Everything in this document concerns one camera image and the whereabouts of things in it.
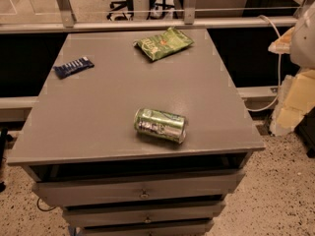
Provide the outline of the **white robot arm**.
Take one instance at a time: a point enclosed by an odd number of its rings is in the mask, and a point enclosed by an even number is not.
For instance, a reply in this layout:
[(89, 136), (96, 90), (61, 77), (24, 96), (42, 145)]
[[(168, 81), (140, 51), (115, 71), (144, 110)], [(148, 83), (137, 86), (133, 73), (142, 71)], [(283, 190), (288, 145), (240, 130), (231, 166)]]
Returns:
[(284, 78), (272, 114), (270, 130), (273, 135), (282, 136), (292, 132), (315, 107), (315, 2), (268, 50), (288, 54), (290, 61), (299, 66), (295, 76)]

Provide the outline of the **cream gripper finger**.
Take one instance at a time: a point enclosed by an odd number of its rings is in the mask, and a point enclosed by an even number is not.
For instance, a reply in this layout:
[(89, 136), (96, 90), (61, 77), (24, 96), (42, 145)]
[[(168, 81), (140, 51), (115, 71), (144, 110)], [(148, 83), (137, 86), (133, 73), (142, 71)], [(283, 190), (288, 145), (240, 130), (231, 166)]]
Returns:
[(268, 50), (275, 54), (289, 54), (293, 31), (294, 28), (288, 29), (283, 35), (270, 44)]
[(315, 70), (300, 69), (286, 76), (279, 92), (279, 102), (272, 114), (270, 131), (275, 136), (293, 132), (304, 116), (315, 107)]

